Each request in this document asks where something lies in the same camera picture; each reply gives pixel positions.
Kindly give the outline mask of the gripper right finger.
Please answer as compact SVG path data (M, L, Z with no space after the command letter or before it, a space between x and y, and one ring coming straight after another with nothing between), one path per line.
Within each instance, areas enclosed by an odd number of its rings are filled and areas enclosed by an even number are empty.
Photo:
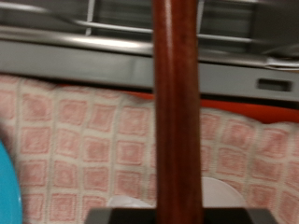
M205 208L204 224L278 224L267 209Z

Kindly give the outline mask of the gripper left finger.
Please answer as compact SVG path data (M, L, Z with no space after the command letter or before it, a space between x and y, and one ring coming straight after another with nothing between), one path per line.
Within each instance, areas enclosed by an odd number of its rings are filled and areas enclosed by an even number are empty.
M156 214L149 208L94 208L85 224L155 224Z

